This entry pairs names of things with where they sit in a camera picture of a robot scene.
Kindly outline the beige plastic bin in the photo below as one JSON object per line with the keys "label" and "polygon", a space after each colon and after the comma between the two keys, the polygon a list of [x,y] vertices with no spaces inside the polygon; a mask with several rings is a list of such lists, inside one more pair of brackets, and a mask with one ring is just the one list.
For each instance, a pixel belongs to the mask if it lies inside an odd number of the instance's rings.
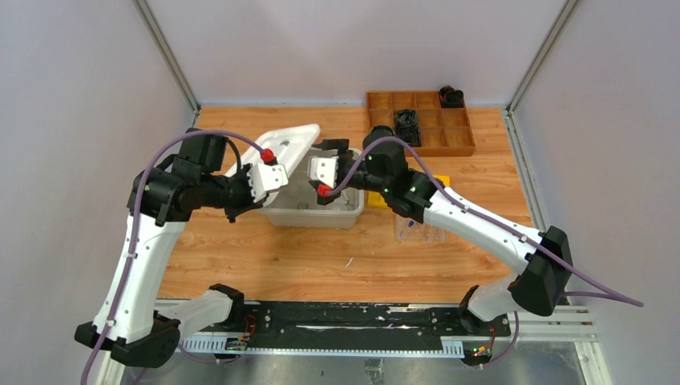
{"label": "beige plastic bin", "polygon": [[[350,229],[365,208],[365,193],[346,188],[341,196],[328,205],[319,205],[314,189],[309,184],[308,162],[311,156],[331,156],[331,151],[311,148],[289,177],[289,183],[275,199],[259,213],[279,227]],[[299,201],[311,203],[311,209],[296,209]]]}

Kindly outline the white plastic lid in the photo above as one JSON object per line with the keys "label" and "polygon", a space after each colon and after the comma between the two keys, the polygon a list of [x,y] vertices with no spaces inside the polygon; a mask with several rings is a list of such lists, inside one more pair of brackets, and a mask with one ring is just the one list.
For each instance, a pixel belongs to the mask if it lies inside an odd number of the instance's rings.
{"label": "white plastic lid", "polygon": [[270,130],[260,134],[257,138],[241,133],[249,139],[249,142],[239,139],[234,141],[246,146],[240,155],[242,166],[254,164],[260,160],[259,150],[251,145],[255,143],[262,149],[271,149],[277,160],[286,166],[289,174],[302,162],[311,145],[318,139],[320,132],[321,128],[318,124],[305,124]]}

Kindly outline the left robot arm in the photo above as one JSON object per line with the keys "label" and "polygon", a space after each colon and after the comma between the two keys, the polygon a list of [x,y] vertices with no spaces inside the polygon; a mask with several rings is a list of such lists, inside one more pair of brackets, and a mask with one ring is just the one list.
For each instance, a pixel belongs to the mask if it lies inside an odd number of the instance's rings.
{"label": "left robot arm", "polygon": [[86,379],[100,351],[128,367],[163,366],[183,338],[219,324],[239,330],[245,323],[241,292],[216,284],[201,296],[163,313],[156,296],[168,259],[195,210],[223,209],[230,221],[260,208],[287,181],[273,149],[249,141],[256,159],[237,161],[231,176],[220,174],[225,149],[243,135],[190,128],[165,144],[136,177],[128,199],[125,241],[111,287],[99,313],[79,325],[75,340],[90,349]]}

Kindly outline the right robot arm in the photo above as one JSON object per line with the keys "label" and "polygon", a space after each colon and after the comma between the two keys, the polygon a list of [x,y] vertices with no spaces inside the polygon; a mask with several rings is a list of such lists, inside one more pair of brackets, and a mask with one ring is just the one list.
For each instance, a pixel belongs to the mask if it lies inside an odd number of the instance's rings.
{"label": "right robot arm", "polygon": [[309,161],[310,184],[320,205],[345,188],[379,193],[397,215],[454,233],[499,258],[512,272],[492,284],[473,286],[460,301],[454,321],[479,334],[496,317],[517,310],[547,317],[561,300],[571,272],[564,231],[519,225],[463,198],[425,169],[407,163],[404,143],[384,127],[369,134],[355,155],[347,140],[323,140],[332,156]]}

